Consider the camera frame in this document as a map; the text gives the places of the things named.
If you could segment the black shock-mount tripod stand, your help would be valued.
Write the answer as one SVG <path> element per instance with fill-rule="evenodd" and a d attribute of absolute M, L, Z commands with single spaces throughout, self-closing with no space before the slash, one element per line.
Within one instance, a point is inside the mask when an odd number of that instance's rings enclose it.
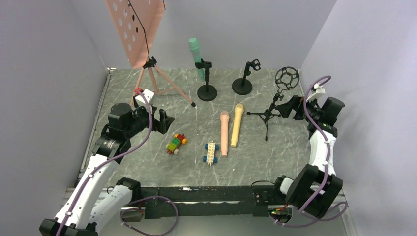
<path fill-rule="evenodd" d="M 273 117 L 280 117 L 280 114 L 274 114 L 273 110 L 276 110 L 276 102 L 278 100 L 282 101 L 284 95 L 283 91 L 288 91 L 294 89 L 299 83 L 300 77 L 299 72 L 297 69 L 291 66 L 285 66 L 279 69 L 274 77 L 274 83 L 277 86 L 277 92 L 273 97 L 273 101 L 271 102 L 269 108 L 265 109 L 263 113 L 256 113 L 256 112 L 246 112 L 247 115 L 258 115 L 260 119 L 263 121 L 266 127 L 266 134 L 265 134 L 265 141 L 268 140 L 268 125 L 269 121 Z"/>

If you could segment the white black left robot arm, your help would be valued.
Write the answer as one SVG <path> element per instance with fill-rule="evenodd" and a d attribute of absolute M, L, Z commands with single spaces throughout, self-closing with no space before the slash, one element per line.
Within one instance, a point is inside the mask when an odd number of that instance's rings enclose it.
<path fill-rule="evenodd" d="M 97 236 L 107 222 L 125 205 L 164 199 L 175 211 L 174 225 L 179 222 L 179 209 L 169 198 L 160 195 L 144 197 L 140 182 L 122 178 L 112 192 L 100 203 L 97 199 L 105 183 L 126 155 L 139 149 L 149 139 L 152 131 L 165 134 L 175 118 L 159 110 L 145 95 L 142 106 L 137 103 L 117 103 L 111 107 L 108 123 L 95 142 L 89 164 L 74 192 L 53 219 L 44 219 L 39 227 L 43 236 Z"/>

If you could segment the teal green microphone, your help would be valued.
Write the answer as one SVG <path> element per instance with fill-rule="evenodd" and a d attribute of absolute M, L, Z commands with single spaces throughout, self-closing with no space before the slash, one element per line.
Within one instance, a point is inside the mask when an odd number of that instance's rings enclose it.
<path fill-rule="evenodd" d="M 201 55 L 200 55 L 200 44 L 197 38 L 193 37 L 188 40 L 189 49 L 194 59 L 194 63 L 201 63 Z M 204 82 L 205 81 L 205 74 L 202 68 L 197 68 L 197 73 L 199 79 Z"/>

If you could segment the black round-base mic stand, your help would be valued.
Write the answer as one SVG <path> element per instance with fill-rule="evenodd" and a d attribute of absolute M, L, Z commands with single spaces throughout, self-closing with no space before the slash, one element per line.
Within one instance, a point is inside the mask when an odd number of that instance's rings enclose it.
<path fill-rule="evenodd" d="M 205 84 L 200 86 L 197 90 L 197 96 L 202 101 L 213 101 L 217 97 L 217 90 L 214 86 L 209 84 L 210 81 L 210 69 L 212 68 L 212 62 L 204 61 L 196 62 L 195 66 L 197 69 L 204 70 Z"/>

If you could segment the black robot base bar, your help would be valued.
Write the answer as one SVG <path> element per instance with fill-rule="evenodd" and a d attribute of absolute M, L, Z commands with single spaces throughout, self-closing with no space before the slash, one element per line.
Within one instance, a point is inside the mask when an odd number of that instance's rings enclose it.
<path fill-rule="evenodd" d="M 251 215 L 268 217 L 286 204 L 273 185 L 142 187 L 129 207 L 145 211 L 145 219 L 174 216 Z"/>

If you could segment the yellow cream microphone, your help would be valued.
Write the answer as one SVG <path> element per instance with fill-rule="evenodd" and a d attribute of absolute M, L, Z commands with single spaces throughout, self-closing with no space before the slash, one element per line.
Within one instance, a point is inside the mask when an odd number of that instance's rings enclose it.
<path fill-rule="evenodd" d="M 236 148 L 238 144 L 239 132 L 240 132 L 240 125 L 241 119 L 244 112 L 244 106 L 238 103 L 235 106 L 235 116 L 233 122 L 233 129 L 232 129 L 232 137 L 231 137 L 231 147 Z"/>

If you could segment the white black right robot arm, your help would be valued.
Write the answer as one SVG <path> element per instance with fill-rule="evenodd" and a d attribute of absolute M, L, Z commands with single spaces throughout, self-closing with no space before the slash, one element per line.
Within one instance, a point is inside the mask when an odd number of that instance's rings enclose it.
<path fill-rule="evenodd" d="M 345 104 L 328 97 L 320 107 L 312 97 L 295 95 L 278 105 L 276 102 L 281 98 L 277 94 L 270 107 L 259 116 L 268 122 L 275 115 L 273 110 L 277 110 L 277 116 L 282 118 L 288 118 L 291 111 L 295 111 L 294 120 L 308 122 L 310 159 L 295 179 L 281 176 L 272 185 L 259 186 L 190 187 L 184 190 L 168 187 L 163 189 L 164 192 L 174 200 L 186 202 L 248 201 L 252 192 L 257 206 L 283 203 L 296 207 L 314 221 L 325 221 L 324 216 L 332 209 L 331 205 L 343 186 L 333 167 L 333 147 L 338 136 L 334 124 Z"/>

